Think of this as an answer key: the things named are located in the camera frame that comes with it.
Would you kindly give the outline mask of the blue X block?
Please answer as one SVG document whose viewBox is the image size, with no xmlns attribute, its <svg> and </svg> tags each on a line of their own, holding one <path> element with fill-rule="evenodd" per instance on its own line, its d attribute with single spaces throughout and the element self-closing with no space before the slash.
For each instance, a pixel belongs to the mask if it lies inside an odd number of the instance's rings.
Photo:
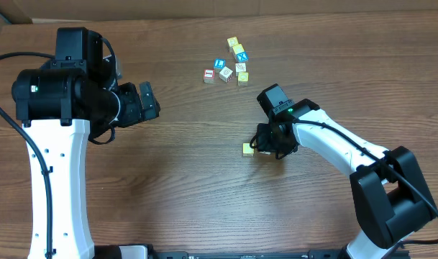
<svg viewBox="0 0 438 259">
<path fill-rule="evenodd" d="M 236 61 L 238 63 L 247 63 L 249 60 L 246 52 L 236 54 Z"/>
</svg>

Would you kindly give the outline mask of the yellow block lower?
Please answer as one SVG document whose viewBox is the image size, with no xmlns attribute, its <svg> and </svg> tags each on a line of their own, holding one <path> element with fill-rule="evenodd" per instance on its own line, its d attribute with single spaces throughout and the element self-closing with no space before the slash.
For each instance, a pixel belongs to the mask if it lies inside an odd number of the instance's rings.
<svg viewBox="0 0 438 259">
<path fill-rule="evenodd" d="M 249 73 L 248 72 L 239 72 L 237 75 L 237 84 L 239 86 L 247 86 L 249 81 Z"/>
</svg>

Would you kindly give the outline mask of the red I block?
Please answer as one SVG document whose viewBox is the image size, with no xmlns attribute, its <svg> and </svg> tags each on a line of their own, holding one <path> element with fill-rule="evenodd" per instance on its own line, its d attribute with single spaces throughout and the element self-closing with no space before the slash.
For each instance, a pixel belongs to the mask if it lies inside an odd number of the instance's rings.
<svg viewBox="0 0 438 259">
<path fill-rule="evenodd" d="M 215 70 L 205 69 L 203 75 L 204 83 L 214 83 L 215 82 Z"/>
</svg>

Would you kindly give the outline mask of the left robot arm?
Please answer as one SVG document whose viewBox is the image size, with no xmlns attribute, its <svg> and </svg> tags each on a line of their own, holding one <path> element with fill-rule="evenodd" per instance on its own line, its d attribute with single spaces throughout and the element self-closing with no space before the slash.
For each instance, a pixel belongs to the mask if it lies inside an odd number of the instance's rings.
<svg viewBox="0 0 438 259">
<path fill-rule="evenodd" d="M 151 85 L 119 84 L 107 39 L 84 27 L 57 32 L 55 56 L 12 86 L 32 180 L 31 258 L 147 258 L 147 245 L 94 244 L 86 206 L 86 148 L 104 133 L 155 119 Z"/>
</svg>

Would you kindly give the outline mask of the blue L block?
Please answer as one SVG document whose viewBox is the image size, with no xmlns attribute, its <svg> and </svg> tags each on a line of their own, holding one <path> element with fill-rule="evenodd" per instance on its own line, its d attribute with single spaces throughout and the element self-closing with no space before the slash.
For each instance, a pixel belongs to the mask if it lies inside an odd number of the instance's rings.
<svg viewBox="0 0 438 259">
<path fill-rule="evenodd" d="M 214 60 L 213 68 L 214 68 L 214 70 L 216 72 L 219 73 L 225 67 L 225 65 L 226 65 L 226 60 L 225 59 L 216 58 Z"/>
</svg>

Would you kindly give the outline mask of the yellow block far top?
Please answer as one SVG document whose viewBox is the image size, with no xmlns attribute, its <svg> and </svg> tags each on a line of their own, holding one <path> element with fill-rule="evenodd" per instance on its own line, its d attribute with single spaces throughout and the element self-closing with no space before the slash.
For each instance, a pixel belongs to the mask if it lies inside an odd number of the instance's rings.
<svg viewBox="0 0 438 259">
<path fill-rule="evenodd" d="M 230 37 L 227 38 L 227 47 L 229 48 L 229 51 L 232 52 L 233 51 L 233 47 L 235 45 L 238 45 L 239 41 L 237 39 L 237 37 Z"/>
</svg>

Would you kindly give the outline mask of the white block red side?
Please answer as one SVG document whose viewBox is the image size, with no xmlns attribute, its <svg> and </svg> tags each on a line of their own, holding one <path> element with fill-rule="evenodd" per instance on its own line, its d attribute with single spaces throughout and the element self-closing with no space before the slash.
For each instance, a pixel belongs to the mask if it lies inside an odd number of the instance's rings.
<svg viewBox="0 0 438 259">
<path fill-rule="evenodd" d="M 222 79 L 224 82 L 229 83 L 233 77 L 233 70 L 231 70 L 228 67 L 223 67 L 222 70 L 219 72 L 219 78 Z"/>
</svg>

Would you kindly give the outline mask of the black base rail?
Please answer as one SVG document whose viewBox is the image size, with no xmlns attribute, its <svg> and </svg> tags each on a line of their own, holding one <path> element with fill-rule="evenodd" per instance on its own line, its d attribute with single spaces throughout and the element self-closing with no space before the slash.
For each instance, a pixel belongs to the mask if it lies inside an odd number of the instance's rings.
<svg viewBox="0 0 438 259">
<path fill-rule="evenodd" d="M 99 245 L 94 258 L 141 259 L 338 259 L 346 258 L 343 250 L 309 250 L 296 253 L 187 253 L 185 251 L 156 252 L 151 244 Z"/>
</svg>

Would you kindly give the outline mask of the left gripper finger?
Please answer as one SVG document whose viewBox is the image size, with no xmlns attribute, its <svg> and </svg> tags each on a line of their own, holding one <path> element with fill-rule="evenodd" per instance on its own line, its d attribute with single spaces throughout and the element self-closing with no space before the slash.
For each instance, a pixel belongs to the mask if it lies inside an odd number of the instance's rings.
<svg viewBox="0 0 438 259">
<path fill-rule="evenodd" d="M 156 112 L 160 111 L 160 104 L 155 98 L 151 84 L 148 81 L 139 84 L 140 98 L 144 110 L 154 109 Z"/>
<path fill-rule="evenodd" d="M 143 109 L 143 120 L 148 121 L 151 119 L 155 119 L 159 117 L 160 115 L 160 107 L 158 106 L 151 106 L 149 108 Z"/>
</svg>

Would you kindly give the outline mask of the yellow block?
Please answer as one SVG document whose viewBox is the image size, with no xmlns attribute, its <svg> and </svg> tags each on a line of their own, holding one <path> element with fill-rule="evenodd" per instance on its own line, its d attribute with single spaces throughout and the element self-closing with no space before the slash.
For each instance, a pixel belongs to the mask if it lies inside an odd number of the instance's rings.
<svg viewBox="0 0 438 259">
<path fill-rule="evenodd" d="M 247 86 L 249 81 L 249 73 L 248 72 L 239 72 L 237 75 L 237 84 L 239 86 Z"/>
<path fill-rule="evenodd" d="M 243 48 L 242 44 L 237 44 L 232 47 L 232 53 L 235 58 L 238 54 L 243 53 L 244 51 L 245 49 Z"/>
<path fill-rule="evenodd" d="M 232 52 L 233 51 L 233 47 L 235 45 L 238 45 L 239 41 L 237 39 L 237 37 L 230 37 L 227 38 L 227 47 L 229 48 L 229 51 Z"/>
</svg>

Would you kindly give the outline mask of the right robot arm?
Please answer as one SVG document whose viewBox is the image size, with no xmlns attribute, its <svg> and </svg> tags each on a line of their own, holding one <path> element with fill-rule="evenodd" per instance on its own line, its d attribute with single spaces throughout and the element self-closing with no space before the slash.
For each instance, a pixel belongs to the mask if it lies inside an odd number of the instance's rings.
<svg viewBox="0 0 438 259">
<path fill-rule="evenodd" d="M 288 98 L 274 84 L 257 96 L 268 117 L 260 123 L 250 147 L 280 160 L 307 147 L 350 180 L 357 237 L 330 258 L 407 258 L 405 245 L 437 245 L 410 236 L 433 219 L 438 208 L 415 155 L 399 146 L 389 150 L 353 134 L 309 99 Z"/>
</svg>

